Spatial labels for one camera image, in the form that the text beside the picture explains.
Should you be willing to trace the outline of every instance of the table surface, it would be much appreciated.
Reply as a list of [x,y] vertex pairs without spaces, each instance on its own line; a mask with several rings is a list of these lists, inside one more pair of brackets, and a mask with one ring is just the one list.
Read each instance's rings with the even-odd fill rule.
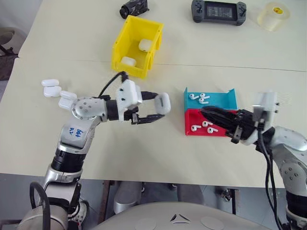
[[[71,114],[58,107],[59,98],[43,96],[42,79],[56,76],[64,90],[95,96],[113,75],[108,62],[17,59],[0,104],[0,173],[41,176],[52,161],[61,127]],[[148,79],[133,79],[144,91],[168,92],[171,112],[147,125],[100,124],[83,178],[263,187],[266,163],[254,146],[235,145],[229,138],[185,136],[185,87],[195,92],[235,88],[239,107],[249,110],[255,93],[272,89],[281,102],[275,124],[307,135],[304,72],[154,65]],[[118,86],[114,82],[107,93],[114,96]],[[151,106],[140,106],[140,114],[152,112]],[[275,173],[282,187],[277,168]]]
[[[155,64],[229,66],[306,71],[305,0],[278,0],[291,12],[276,32],[258,26],[256,18],[271,0],[244,0],[242,26],[195,23],[192,0],[150,0],[142,18],[164,23]],[[111,61],[111,49],[124,20],[123,0],[45,0],[19,57]]]
[[[238,106],[248,110],[257,92],[278,92],[275,124],[307,136],[306,2],[282,1],[292,16],[274,33],[252,19],[268,1],[245,2],[248,19],[235,27],[194,23],[189,0],[150,1],[150,11],[141,17],[165,23],[163,42],[148,78],[133,80],[143,91],[169,93],[172,110],[147,125],[100,124],[83,178],[264,187],[266,163],[254,146],[184,133],[186,87],[192,92],[235,88]],[[43,96],[40,82],[56,78],[63,90],[96,96],[115,74],[110,57],[124,22],[121,4],[43,1],[0,103],[0,173],[45,174],[71,114],[58,107],[59,98]],[[115,82],[107,93],[114,96],[118,86]],[[152,113],[153,106],[142,105],[140,114]],[[275,175],[277,187],[283,187],[276,167]]]

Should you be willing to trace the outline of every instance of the robotic arm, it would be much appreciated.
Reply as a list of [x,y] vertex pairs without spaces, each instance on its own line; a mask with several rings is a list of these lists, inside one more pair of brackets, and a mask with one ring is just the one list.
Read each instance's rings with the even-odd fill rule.
[[258,139],[261,132],[263,143],[271,152],[279,168],[286,189],[287,219],[292,229],[307,225],[307,140],[299,133],[283,127],[272,127],[276,112],[276,94],[259,95],[254,113],[239,110],[236,114],[217,107],[204,107],[201,114],[227,130],[233,143],[255,144],[256,150],[265,154]]
[[[52,230],[66,230],[68,214],[78,208],[81,190],[78,181],[97,125],[108,120],[131,120],[133,125],[150,123],[162,118],[171,109],[167,93],[141,92],[139,86],[129,80],[125,72],[116,76],[120,75],[122,84],[117,90],[116,100],[111,100],[109,95],[101,93],[98,98],[82,97],[72,104],[72,117],[63,126],[55,157],[48,166],[43,186],[49,200],[49,222]],[[154,100],[157,114],[139,117],[138,105],[151,99]],[[42,205],[37,207],[34,202],[33,209],[20,222],[19,230],[42,229],[45,202],[41,202]]]

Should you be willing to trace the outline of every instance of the tape roll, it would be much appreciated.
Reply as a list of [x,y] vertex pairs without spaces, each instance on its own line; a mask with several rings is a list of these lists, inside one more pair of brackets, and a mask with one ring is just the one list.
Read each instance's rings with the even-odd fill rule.
[[269,31],[278,30],[290,17],[288,8],[277,2],[268,3],[257,18],[258,25]]

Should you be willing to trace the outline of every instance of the yellow bin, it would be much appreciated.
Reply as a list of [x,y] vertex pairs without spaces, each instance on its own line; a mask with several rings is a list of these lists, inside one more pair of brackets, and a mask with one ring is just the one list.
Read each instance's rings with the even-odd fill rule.
[[[163,23],[129,15],[112,48],[112,69],[145,78],[153,66],[155,51],[160,48],[163,26]],[[152,41],[148,52],[139,50],[142,39]],[[124,56],[135,59],[136,66],[121,63]]]

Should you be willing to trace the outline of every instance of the gray floor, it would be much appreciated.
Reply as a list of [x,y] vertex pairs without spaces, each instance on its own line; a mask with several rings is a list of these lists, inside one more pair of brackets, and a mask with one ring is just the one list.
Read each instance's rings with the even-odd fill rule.
[[[22,219],[23,215],[31,208],[29,200],[29,184],[32,181],[42,182],[43,177],[21,176],[0,173],[0,219]],[[81,180],[81,198],[90,203],[90,213],[85,222],[85,230],[95,226],[101,202],[103,181]],[[232,212],[231,202],[226,202],[216,195],[215,186],[201,185],[206,205],[227,212]],[[270,210],[266,194],[262,188],[238,188],[237,215],[276,230],[273,213]],[[113,215],[113,198],[116,186],[110,189],[107,217]],[[146,183],[141,203],[158,201],[177,201],[177,192],[168,189],[167,184]],[[278,189],[278,210],[282,222],[285,222],[286,199],[285,190]],[[14,229],[6,226],[4,230]]]

